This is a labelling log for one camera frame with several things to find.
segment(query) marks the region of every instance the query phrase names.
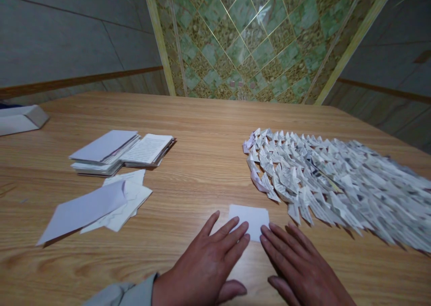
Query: hand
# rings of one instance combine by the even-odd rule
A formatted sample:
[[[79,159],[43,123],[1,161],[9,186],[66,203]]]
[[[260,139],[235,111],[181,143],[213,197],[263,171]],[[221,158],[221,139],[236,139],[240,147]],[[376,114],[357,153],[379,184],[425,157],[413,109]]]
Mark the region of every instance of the hand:
[[[313,243],[293,224],[287,233],[270,223],[262,226],[260,241],[282,277],[268,282],[291,306],[355,305],[343,284]]]
[[[229,233],[235,217],[210,236],[219,215],[211,215],[174,267],[156,279],[153,306],[214,305],[247,294],[239,281],[226,279],[250,242],[248,223]]]

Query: wooden table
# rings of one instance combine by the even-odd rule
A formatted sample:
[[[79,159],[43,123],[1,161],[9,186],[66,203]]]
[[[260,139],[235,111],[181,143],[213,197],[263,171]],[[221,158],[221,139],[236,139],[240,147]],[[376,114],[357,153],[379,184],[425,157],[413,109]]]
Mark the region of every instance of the wooden table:
[[[212,212],[218,229],[229,204],[263,207],[288,221],[250,180],[241,144],[258,127],[356,139],[431,178],[431,157],[332,107],[89,92],[42,105],[51,117],[38,131],[0,138],[2,305],[78,305],[118,281],[139,282],[173,266]],[[68,156],[109,130],[173,135],[160,167],[147,171],[154,192],[118,233],[105,228],[35,247],[57,204],[86,194],[103,179],[77,176]],[[123,168],[120,173],[132,169]],[[304,233],[334,268],[358,305],[426,304],[431,262],[418,251],[316,220]],[[251,242],[230,278],[248,295],[230,305],[283,305],[267,277],[275,274]]]

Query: white paper square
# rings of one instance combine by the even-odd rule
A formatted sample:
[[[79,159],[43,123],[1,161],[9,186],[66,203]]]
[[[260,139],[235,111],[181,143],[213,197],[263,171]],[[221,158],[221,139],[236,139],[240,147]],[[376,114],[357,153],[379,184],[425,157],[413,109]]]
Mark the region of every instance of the white paper square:
[[[242,222],[247,221],[249,227],[246,233],[250,234],[250,239],[252,241],[260,242],[259,237],[262,234],[260,227],[262,225],[269,227],[268,210],[251,206],[230,205],[229,219],[232,219],[235,216],[239,217],[239,223],[233,228],[233,230],[239,227]]]

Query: gray sleeve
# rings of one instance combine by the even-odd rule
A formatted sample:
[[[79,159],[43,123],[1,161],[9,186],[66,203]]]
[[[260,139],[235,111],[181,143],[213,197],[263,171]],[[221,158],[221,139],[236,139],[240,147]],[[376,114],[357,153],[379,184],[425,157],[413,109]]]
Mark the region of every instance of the gray sleeve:
[[[151,306],[155,273],[138,285],[131,283],[112,284],[91,297],[84,306]]]

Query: white box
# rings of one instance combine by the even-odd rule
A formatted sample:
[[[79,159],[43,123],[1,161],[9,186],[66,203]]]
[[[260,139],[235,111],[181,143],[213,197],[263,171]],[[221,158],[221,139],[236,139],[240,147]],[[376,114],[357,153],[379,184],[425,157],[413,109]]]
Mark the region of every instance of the white box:
[[[38,105],[0,109],[0,136],[40,129],[48,119]]]

